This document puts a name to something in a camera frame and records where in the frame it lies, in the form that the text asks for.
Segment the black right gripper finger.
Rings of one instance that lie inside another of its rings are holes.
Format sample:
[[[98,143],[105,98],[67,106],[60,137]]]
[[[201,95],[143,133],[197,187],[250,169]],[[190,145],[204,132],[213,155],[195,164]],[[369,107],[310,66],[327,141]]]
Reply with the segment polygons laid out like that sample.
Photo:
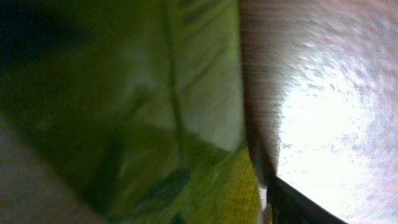
[[[267,219],[275,224],[346,224],[279,177],[267,186]]]

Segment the green white juice carton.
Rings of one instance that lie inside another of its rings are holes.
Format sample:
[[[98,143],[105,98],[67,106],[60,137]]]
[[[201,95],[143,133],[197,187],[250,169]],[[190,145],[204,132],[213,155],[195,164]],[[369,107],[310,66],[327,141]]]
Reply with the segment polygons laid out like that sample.
[[[237,1],[2,1],[2,223],[256,223]]]

